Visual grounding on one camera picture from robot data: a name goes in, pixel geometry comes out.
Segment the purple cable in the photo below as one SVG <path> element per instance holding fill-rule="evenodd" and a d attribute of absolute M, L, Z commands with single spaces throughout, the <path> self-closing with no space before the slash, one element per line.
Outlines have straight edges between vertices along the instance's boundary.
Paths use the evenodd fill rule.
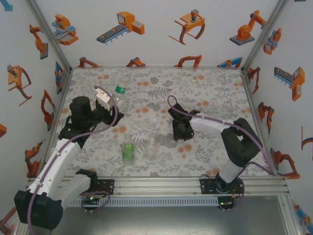
<path fill-rule="evenodd" d="M 108 125 L 107 127 L 101 129 L 101 130 L 98 130 L 98 131 L 92 131 L 92 132 L 88 132 L 88 133 L 83 133 L 83 134 L 80 134 L 80 135 L 77 135 L 73 138 L 71 138 L 69 141 L 67 141 L 58 151 L 58 153 L 61 154 L 61 152 L 66 148 L 66 146 L 71 143 L 72 141 L 74 141 L 75 139 L 77 138 L 80 138 L 80 137 L 84 137 L 84 136 L 89 136 L 89 135 L 93 135 L 93 134 L 97 134 L 97 133 L 100 133 L 100 132 L 103 132 L 103 131 L 106 131 L 108 130 L 110 127 L 112 127 L 114 125 L 114 123 L 116 122 L 117 120 L 117 114 L 118 114 L 118 110 L 117 110 L 117 105 L 113 99 L 113 97 L 110 95 L 109 92 L 107 92 L 105 89 L 103 89 L 102 87 L 99 87 L 99 86 L 94 86 L 95 89 L 99 88 L 100 90 L 102 90 L 103 92 L 105 92 L 108 97 L 112 100 L 113 102 L 113 106 L 114 106 L 114 111 L 115 111 L 115 116 L 114 116 L 114 119 L 113 119 L 113 122 Z M 48 165 L 47 167 L 47 170 L 44 172 L 42 178 L 40 179 L 40 183 L 42 183 L 46 177 L 46 175 L 48 174 L 49 170 L 51 169 L 52 165 L 54 164 L 54 162 L 56 161 L 58 157 L 58 154 L 56 154 L 52 161 L 50 162 L 50 164 Z M 38 185 L 30 199 L 30 202 L 29 202 L 29 205 L 28 205 L 28 211 L 27 211 L 27 224 L 28 224 L 28 227 L 29 227 L 29 231 L 31 233 L 31 235 L 35 235 L 35 232 L 33 230 L 33 227 L 32 227 L 32 224 L 31 224 L 31 209 L 33 207 L 33 203 L 34 203 L 34 200 L 35 200 L 35 196 L 37 195 L 38 191 L 39 191 L 39 188 L 40 188 L 40 185 Z"/>
<path fill-rule="evenodd" d="M 245 165 L 245 167 L 239 172 L 238 176 L 241 175 L 245 171 L 245 169 L 248 167 L 248 165 L 250 165 L 250 164 L 254 164 L 254 165 L 260 167 L 262 170 L 266 171 L 268 174 L 270 174 L 270 170 L 267 170 L 265 167 L 261 166 L 260 164 L 258 164 L 256 162 L 248 162 Z"/>
<path fill-rule="evenodd" d="M 242 202 L 242 200 L 243 200 L 243 198 L 244 198 L 244 194 L 245 194 L 245 184 L 244 184 L 244 182 L 243 182 L 242 179 L 240 179 L 239 177 L 238 177 L 238 179 L 240 180 L 241 184 L 243 185 L 243 186 L 242 186 L 242 188 L 243 188 L 243 193 L 241 194 L 239 201 L 233 206 L 233 208 L 227 209 L 228 212 L 230 212 L 230 211 L 234 210 L 236 207 L 238 207 L 239 204 Z M 219 208 L 220 208 L 222 211 L 225 211 L 225 209 L 224 209 L 223 207 L 221 207 L 221 205 L 219 205 Z"/>
<path fill-rule="evenodd" d="M 94 213 L 94 212 L 96 212 L 96 211 L 98 211 L 98 210 L 104 208 L 104 206 L 105 206 L 106 204 L 108 204 L 108 202 L 109 202 L 109 200 L 110 200 L 110 194 L 109 194 L 108 192 L 106 192 L 106 191 L 97 191 L 96 193 L 105 194 L 105 195 L 108 196 L 108 199 L 106 200 L 105 203 L 103 203 L 103 205 L 97 207 L 97 208 L 94 209 L 94 210 L 90 210 L 90 211 L 88 211 L 88 210 L 86 210 L 86 209 L 84 208 L 84 202 L 87 201 L 87 199 L 82 200 L 81 208 L 85 211 L 85 213 L 87 213 L 87 212 L 88 212 L 88 213 Z M 88 193 L 82 193 L 82 194 L 80 194 L 80 196 L 90 196 L 90 195 L 95 195 L 95 192 L 88 192 Z"/>
<path fill-rule="evenodd" d="M 244 132 L 250 139 L 252 139 L 252 141 L 258 146 L 258 148 L 259 148 L 259 149 L 261 150 L 261 152 L 263 153 L 263 156 L 264 156 L 264 158 L 266 159 L 266 161 L 267 161 L 267 163 L 268 163 L 268 165 L 269 165 L 269 168 L 270 168 L 270 172 L 269 172 L 269 173 L 270 173 L 270 174 L 274 173 L 274 167 L 273 167 L 273 165 L 271 164 L 271 161 L 269 160 L 269 157 L 268 157 L 268 155 L 267 155 L 265 149 L 264 149 L 264 148 L 259 144 L 259 142 L 258 142 L 248 131 L 246 131 L 244 128 L 242 128 L 242 127 L 240 127 L 240 126 L 237 126 L 237 125 L 235 125 L 235 124 L 233 124 L 233 123 L 229 123 L 229 122 L 226 122 L 226 121 L 224 122 L 224 121 L 219 120 L 219 119 L 217 119 L 217 118 L 184 113 L 184 112 L 182 112 L 182 111 L 176 109 L 175 107 L 173 107 L 173 106 L 171 105 L 171 103 L 170 103 L 170 98 L 171 98 L 171 97 L 174 98 L 175 102 L 177 103 L 176 97 L 173 96 L 173 95 L 169 95 L 169 96 L 167 97 L 167 103 L 168 103 L 168 105 L 169 105 L 173 110 L 175 110 L 176 112 L 178 112 L 178 113 L 180 113 L 180 114 L 183 114 L 183 115 L 185 115 L 185 116 L 190 116 L 190 117 L 203 118 L 203 119 L 207 119 L 207 120 L 211 120 L 211 121 L 216 121 L 216 122 L 218 122 L 218 123 L 222 123 L 222 124 L 226 124 L 226 125 L 228 125 L 228 126 L 235 127 L 235 128 L 237 128 L 238 130 Z"/>

